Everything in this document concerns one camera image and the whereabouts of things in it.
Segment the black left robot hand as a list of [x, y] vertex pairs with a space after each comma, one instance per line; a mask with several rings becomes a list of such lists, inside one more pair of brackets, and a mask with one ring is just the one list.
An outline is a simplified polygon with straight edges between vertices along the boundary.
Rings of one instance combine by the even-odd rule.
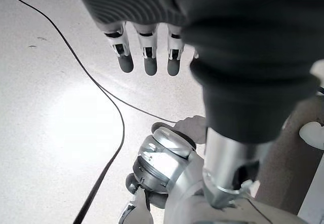
[[190, 69], [203, 89], [207, 118], [204, 192], [224, 208], [254, 180], [257, 151], [274, 141], [298, 102], [313, 96], [310, 73], [323, 59], [323, 0], [82, 0], [110, 40], [124, 72], [133, 62], [124, 29], [130, 21], [144, 55], [156, 54], [155, 27], [194, 47]]

